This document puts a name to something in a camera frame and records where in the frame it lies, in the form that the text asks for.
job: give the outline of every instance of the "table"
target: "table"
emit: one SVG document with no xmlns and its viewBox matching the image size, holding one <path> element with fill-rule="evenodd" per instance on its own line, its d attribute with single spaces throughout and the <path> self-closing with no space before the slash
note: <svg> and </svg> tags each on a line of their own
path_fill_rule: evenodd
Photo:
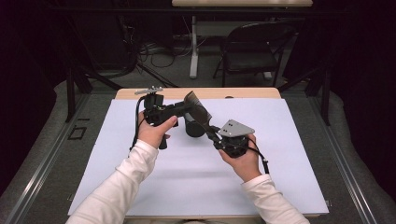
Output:
<svg viewBox="0 0 396 224">
<path fill-rule="evenodd" d="M 134 95 L 135 91 L 119 90 L 107 111 L 69 214 L 127 156 L 134 132 L 134 110 L 140 97 Z M 179 102 L 190 91 L 212 114 L 211 125 L 236 119 L 255 127 L 260 136 L 258 145 L 269 160 L 277 188 L 304 215 L 329 213 L 289 109 L 276 88 L 179 88 L 158 93 L 164 95 L 164 103 L 169 105 Z M 245 116 L 236 108 L 266 116 Z M 169 131 L 172 137 L 168 148 L 160 152 L 154 172 L 142 183 L 127 217 L 257 217 L 255 207 L 240 189 L 241 180 L 221 160 L 212 142 L 205 136 L 188 137 L 183 125 L 179 119 L 179 126 Z"/>
<path fill-rule="evenodd" d="M 312 0 L 172 0 L 174 7 L 311 7 Z M 197 78 L 197 20 L 192 16 L 192 55 L 190 78 Z"/>
</svg>

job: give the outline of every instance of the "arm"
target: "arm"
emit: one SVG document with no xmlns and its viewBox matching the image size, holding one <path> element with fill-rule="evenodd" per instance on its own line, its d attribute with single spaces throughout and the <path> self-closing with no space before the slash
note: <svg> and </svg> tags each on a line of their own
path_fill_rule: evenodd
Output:
<svg viewBox="0 0 396 224">
<path fill-rule="evenodd" d="M 253 134 L 248 136 L 256 142 Z M 249 147 L 256 148 L 249 141 Z M 275 184 L 269 175 L 262 175 L 259 169 L 259 156 L 254 151 L 238 158 L 230 158 L 223 150 L 219 150 L 220 156 L 229 163 L 239 177 L 244 181 L 243 190 L 257 207 L 262 219 L 266 223 L 290 223 L 303 224 L 309 221 L 276 190 Z"/>
<path fill-rule="evenodd" d="M 158 127 L 143 121 L 129 157 L 78 206 L 67 223 L 122 223 L 140 183 L 154 168 L 163 135 L 176 121 L 177 117 L 172 117 Z"/>
</svg>

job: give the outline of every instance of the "hand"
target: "hand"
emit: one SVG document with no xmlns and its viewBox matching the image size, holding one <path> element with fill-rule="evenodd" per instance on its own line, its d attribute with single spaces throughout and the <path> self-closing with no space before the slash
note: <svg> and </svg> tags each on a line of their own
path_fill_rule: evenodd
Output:
<svg viewBox="0 0 396 224">
<path fill-rule="evenodd" d="M 247 135 L 247 137 L 256 142 L 256 136 L 254 136 L 254 134 L 250 133 Z M 250 140 L 248 141 L 248 146 L 257 150 L 254 143 Z M 252 150 L 248 149 L 245 155 L 238 158 L 231 158 L 222 149 L 219 150 L 219 154 L 225 162 L 233 167 L 233 170 L 237 175 L 239 175 L 239 177 L 242 178 L 244 182 L 248 182 L 249 180 L 262 174 L 259 169 L 259 155 Z"/>
<path fill-rule="evenodd" d="M 177 117 L 173 116 L 168 119 L 166 122 L 162 123 L 157 127 L 153 127 L 149 125 L 144 120 L 143 112 L 139 113 L 138 123 L 139 132 L 137 138 L 151 145 L 152 147 L 158 148 L 160 146 L 161 141 L 163 140 L 163 135 L 171 129 L 177 122 Z"/>
</svg>

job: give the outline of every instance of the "white desk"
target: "white desk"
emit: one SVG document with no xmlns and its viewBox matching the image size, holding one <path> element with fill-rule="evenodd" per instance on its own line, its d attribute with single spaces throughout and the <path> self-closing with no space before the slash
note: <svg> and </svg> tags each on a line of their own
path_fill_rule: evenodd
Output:
<svg viewBox="0 0 396 224">
<path fill-rule="evenodd" d="M 174 7 L 311 7 L 312 0 L 172 0 L 172 5 Z M 230 32 L 231 29 L 231 27 L 226 27 L 225 30 L 226 32 L 227 30 Z M 195 16 L 192 16 L 192 56 L 190 78 L 197 78 L 198 73 L 198 34 L 197 20 Z"/>
<path fill-rule="evenodd" d="M 160 93 L 169 105 L 180 102 L 189 91 L 191 89 L 169 89 L 169 92 L 165 89 Z M 137 102 L 131 92 L 133 90 L 120 91 L 122 96 L 111 103 L 69 214 L 128 155 L 134 137 Z M 269 161 L 276 187 L 303 214 L 329 213 L 289 109 L 275 88 L 198 88 L 194 92 L 213 116 L 211 125 L 221 127 L 228 119 L 235 119 L 255 129 L 258 146 Z M 230 95 L 242 98 L 222 98 Z M 222 99 L 207 99 L 210 96 Z M 179 119 L 179 126 L 169 134 L 172 137 L 167 140 L 168 148 L 160 151 L 154 171 L 142 183 L 127 217 L 258 216 L 240 188 L 242 181 L 231 166 L 222 161 L 206 136 L 187 136 L 183 119 Z"/>
</svg>

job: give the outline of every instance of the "white paper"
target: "white paper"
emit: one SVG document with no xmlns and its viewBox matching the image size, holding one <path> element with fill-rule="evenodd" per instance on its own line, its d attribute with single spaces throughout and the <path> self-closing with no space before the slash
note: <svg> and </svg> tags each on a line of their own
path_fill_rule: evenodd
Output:
<svg viewBox="0 0 396 224">
<path fill-rule="evenodd" d="M 180 100 L 164 100 L 166 105 Z M 327 214 L 318 181 L 283 99 L 200 100 L 222 127 L 234 119 L 255 130 L 257 144 L 269 161 L 276 188 L 305 215 Z M 92 150 L 69 215 L 127 157 L 134 138 L 136 100 L 113 100 Z M 153 173 L 141 184 L 127 216 L 226 217 L 258 215 L 241 190 L 242 180 L 225 163 L 206 135 L 189 137 L 185 121 L 168 134 Z"/>
</svg>

